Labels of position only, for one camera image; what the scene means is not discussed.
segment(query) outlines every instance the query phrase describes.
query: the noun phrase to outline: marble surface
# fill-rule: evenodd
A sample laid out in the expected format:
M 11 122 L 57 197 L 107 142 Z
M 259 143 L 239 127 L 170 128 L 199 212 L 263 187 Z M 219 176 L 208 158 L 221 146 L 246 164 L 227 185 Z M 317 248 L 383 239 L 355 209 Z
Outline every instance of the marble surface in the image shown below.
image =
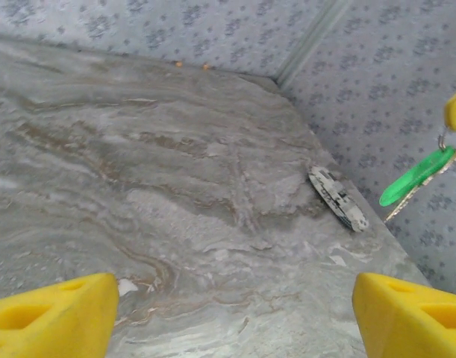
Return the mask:
M 356 274 L 426 280 L 312 164 L 342 177 L 267 80 L 0 40 L 0 298 L 109 271 L 107 357 L 364 357 Z

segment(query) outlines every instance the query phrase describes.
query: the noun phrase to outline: gray patterned wall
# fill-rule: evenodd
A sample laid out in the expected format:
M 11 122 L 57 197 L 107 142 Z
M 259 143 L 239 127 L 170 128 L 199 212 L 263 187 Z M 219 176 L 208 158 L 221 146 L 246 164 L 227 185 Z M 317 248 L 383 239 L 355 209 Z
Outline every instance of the gray patterned wall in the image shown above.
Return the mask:
M 323 0 L 0 0 L 0 34 L 273 76 Z
M 385 187 L 437 149 L 455 91 L 456 0 L 355 1 L 287 87 L 382 216 Z M 388 226 L 432 284 L 456 292 L 456 164 Z

